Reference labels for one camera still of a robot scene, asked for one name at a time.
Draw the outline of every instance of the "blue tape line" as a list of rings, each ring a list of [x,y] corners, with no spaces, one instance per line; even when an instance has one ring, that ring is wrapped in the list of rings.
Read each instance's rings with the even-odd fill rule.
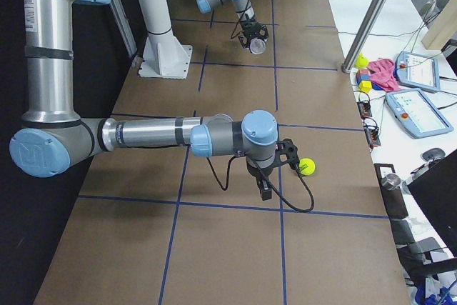
[[[220,24],[236,24],[236,21],[214,21],[213,16],[211,16],[211,19],[180,19],[180,18],[174,18],[170,19],[171,21],[190,21],[190,22],[196,22],[196,23],[210,23],[210,28],[213,26],[213,23],[220,23]],[[272,23],[265,23],[265,25],[276,25],[279,26],[279,24],[272,24]]]
[[[244,206],[244,205],[225,205],[225,204],[207,204],[207,203],[195,203],[192,201],[182,201],[181,205],[197,206],[197,207],[214,207],[219,209],[236,209],[236,210],[253,210],[253,211],[267,211],[267,212],[279,212],[279,209],[273,207],[255,207],[255,206]]]
[[[284,209],[284,212],[296,214],[297,212],[292,209]],[[309,214],[318,214],[324,216],[337,216],[337,217],[355,217],[355,218],[370,218],[370,219],[388,219],[388,216],[380,214],[347,214],[345,212],[327,212],[327,211],[312,211]]]
[[[178,193],[178,199],[176,201],[176,208],[174,211],[174,217],[173,217],[173,226],[171,227],[171,234],[170,234],[170,241],[169,241],[169,248],[168,251],[166,252],[166,260],[165,260],[165,268],[164,268],[164,275],[162,276],[162,285],[160,288],[160,295],[159,295],[159,302],[158,305],[162,304],[162,301],[164,300],[164,293],[165,293],[165,284],[166,284],[166,276],[169,271],[169,263],[170,263],[170,256],[171,256],[171,248],[173,246],[173,240],[174,240],[174,233],[176,231],[176,222],[178,221],[178,213],[179,213],[179,202],[181,200],[181,195],[183,193],[183,184],[184,184],[184,176],[186,175],[186,167],[187,167],[187,160],[189,158],[189,147],[186,149],[186,158],[184,159],[184,167],[183,167],[183,173],[181,175],[181,182],[179,184],[179,193]]]
[[[333,127],[333,126],[316,126],[316,125],[300,125],[300,124],[278,124],[278,126],[283,126],[283,127],[286,127],[286,128],[308,128],[308,129],[339,130],[339,131],[360,131],[360,132],[364,132],[363,129],[338,128],[338,127]]]
[[[276,66],[277,69],[302,69],[312,71],[338,71],[337,68],[323,68],[323,67],[294,67],[294,66]]]
[[[213,23],[214,23],[214,10],[211,12],[211,20],[209,21],[210,29],[213,27]]]
[[[201,85],[203,81],[204,71],[202,69],[200,75],[200,83],[199,83],[199,91],[201,90]],[[125,116],[125,117],[136,117],[136,118],[151,118],[151,119],[170,119],[174,117],[168,116],[149,116],[146,114],[118,114],[113,113],[112,116]],[[338,128],[333,126],[317,126],[317,125],[304,125],[304,124],[281,124],[279,123],[278,126],[286,127],[286,128],[308,128],[308,129],[322,129],[322,130],[339,130],[339,131],[360,131],[363,132],[363,129],[355,129],[355,128]]]
[[[142,198],[124,198],[117,196],[93,196],[93,195],[80,195],[82,199],[95,199],[95,200],[108,200],[108,201],[131,201],[137,203],[157,203],[157,204],[177,204],[177,201],[167,200],[154,200],[154,199],[142,199]],[[183,206],[197,206],[197,207],[213,207],[220,209],[236,209],[236,210],[254,210],[254,211],[267,211],[267,212],[280,212],[280,209],[273,207],[255,207],[255,206],[244,206],[244,205],[225,205],[225,204],[208,204],[208,203],[194,203],[191,201],[180,201],[179,205]],[[291,209],[284,209],[284,213],[300,214]],[[348,214],[346,212],[328,212],[328,211],[312,211],[307,214],[316,214],[324,216],[339,216],[339,217],[356,217],[356,218],[372,218],[372,219],[388,219],[387,216],[378,214]]]
[[[129,198],[122,196],[94,196],[90,194],[79,194],[80,199],[97,199],[97,200],[111,200],[111,201],[128,201],[134,203],[152,203],[152,204],[169,204],[176,205],[172,200],[155,200],[155,199],[142,199],[142,198]]]
[[[208,56],[208,44],[205,46],[205,54],[203,56],[203,63],[202,63],[202,66],[201,66],[199,92],[201,91],[201,85],[203,83],[203,74],[205,72],[205,64],[206,64],[206,57],[207,56]]]
[[[279,110],[279,99],[278,99],[278,75],[276,73],[276,40],[274,32],[274,2],[271,0],[271,22],[273,23],[273,65],[274,65],[274,106],[275,110]]]
[[[283,193],[283,182],[282,182],[282,173],[281,167],[278,171],[279,178],[279,193]],[[281,259],[283,267],[283,305],[287,305],[287,278],[286,278],[286,240],[284,238],[284,212],[283,212],[283,202],[279,199],[279,225],[281,227]]]
[[[147,114],[111,114],[112,116],[126,116],[126,117],[137,117],[137,118],[151,118],[151,119],[170,119],[174,117],[168,116],[150,116]]]
[[[171,21],[192,21],[192,22],[197,22],[197,23],[209,23],[208,19],[179,19],[179,18],[173,18],[170,19]]]
[[[274,68],[274,66],[259,66],[255,64],[224,64],[219,62],[206,62],[213,66],[231,66],[231,67],[253,67],[253,68]]]
[[[336,29],[334,25],[305,25],[306,28],[331,28]]]

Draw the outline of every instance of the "yellow tennis ball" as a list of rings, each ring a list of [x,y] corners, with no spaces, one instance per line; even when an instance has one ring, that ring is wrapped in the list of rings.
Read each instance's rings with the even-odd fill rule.
[[[316,164],[313,160],[309,158],[300,159],[300,164],[298,165],[301,175],[308,176],[312,175],[316,170]]]

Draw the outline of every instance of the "pink cloth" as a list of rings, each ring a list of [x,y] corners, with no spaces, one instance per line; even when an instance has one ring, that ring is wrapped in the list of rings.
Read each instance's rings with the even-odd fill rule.
[[[370,70],[370,80],[381,87],[386,92],[400,91],[398,82],[393,76],[395,63],[390,59],[380,59],[368,64]]]

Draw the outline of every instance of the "white table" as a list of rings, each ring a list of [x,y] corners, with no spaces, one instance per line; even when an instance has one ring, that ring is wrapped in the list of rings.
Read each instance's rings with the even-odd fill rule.
[[[336,28],[338,29],[339,38],[344,55],[347,55],[355,33],[361,25],[371,0],[329,0]],[[414,39],[412,34],[400,37],[391,36],[374,36],[373,34],[390,34],[399,35],[415,31],[423,23],[416,8],[411,0],[387,0],[381,14],[379,15],[371,31],[362,52],[370,61],[379,58],[389,58],[395,61],[398,53],[402,50],[411,51]],[[421,43],[428,29],[421,29],[417,42],[414,46],[414,52],[426,56],[435,56],[440,51],[429,51]],[[440,76],[455,79],[456,75],[450,68],[448,62],[441,54],[437,56],[439,63]],[[355,84],[355,69],[351,73],[352,83]],[[441,80],[441,88],[445,91],[457,93],[457,82]],[[382,97],[383,91],[370,91],[369,96],[372,99]],[[457,98],[444,93],[430,94],[429,99],[437,106],[445,106],[457,101]],[[454,131],[432,136],[424,139],[412,139],[398,124],[390,109],[384,104],[384,98],[371,102],[373,117],[381,124],[381,146],[376,147],[371,158],[373,163],[393,164],[396,173],[402,178],[407,179],[410,173],[423,164],[421,154],[431,148],[438,147],[446,152],[446,155],[457,149],[457,105],[442,110],[443,115],[450,121],[455,128]],[[434,237],[440,244],[445,245],[438,234],[431,227],[422,211],[417,206],[412,196],[404,195],[408,208],[411,230],[416,240],[427,237]]]

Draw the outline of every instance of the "brown cardboard table surface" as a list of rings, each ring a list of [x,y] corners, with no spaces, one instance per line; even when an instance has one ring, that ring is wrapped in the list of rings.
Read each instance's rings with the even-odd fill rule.
[[[242,159],[223,192],[185,148],[97,156],[36,304],[409,304],[328,0],[252,0],[270,32],[260,56],[229,40],[231,5],[212,16],[168,2],[175,36],[194,46],[189,75],[132,71],[114,117],[270,111],[316,162],[316,208],[262,201]],[[213,159],[220,174],[228,159]],[[271,180],[308,207],[290,168]]]

